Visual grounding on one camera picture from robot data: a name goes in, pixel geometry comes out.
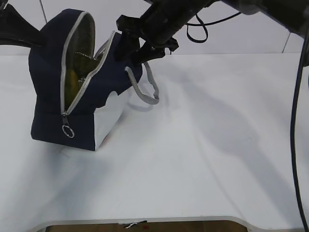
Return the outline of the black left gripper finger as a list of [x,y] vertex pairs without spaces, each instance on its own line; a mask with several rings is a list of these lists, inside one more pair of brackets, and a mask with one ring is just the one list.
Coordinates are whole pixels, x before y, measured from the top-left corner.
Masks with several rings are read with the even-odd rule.
[[0,4],[0,44],[21,47],[45,46],[45,36],[8,3]]

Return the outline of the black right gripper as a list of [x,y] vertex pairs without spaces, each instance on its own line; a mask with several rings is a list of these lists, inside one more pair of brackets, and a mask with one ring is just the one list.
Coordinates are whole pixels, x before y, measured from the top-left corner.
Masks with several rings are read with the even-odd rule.
[[[179,45],[172,36],[178,31],[175,26],[179,7],[175,0],[152,0],[151,6],[139,18],[121,15],[117,28],[121,31],[115,49],[115,61],[131,60],[133,65],[163,58],[165,48],[175,51]],[[149,44],[140,47],[140,38]]]

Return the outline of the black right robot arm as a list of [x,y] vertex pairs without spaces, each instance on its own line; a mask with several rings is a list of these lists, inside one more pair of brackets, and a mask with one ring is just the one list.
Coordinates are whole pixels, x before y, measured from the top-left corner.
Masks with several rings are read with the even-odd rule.
[[[237,14],[263,13],[303,39],[309,36],[307,0],[225,0]],[[116,25],[121,39],[115,49],[116,60],[131,59],[134,64],[165,56],[179,45],[174,35],[212,0],[150,0],[150,7],[140,17],[121,15]]]

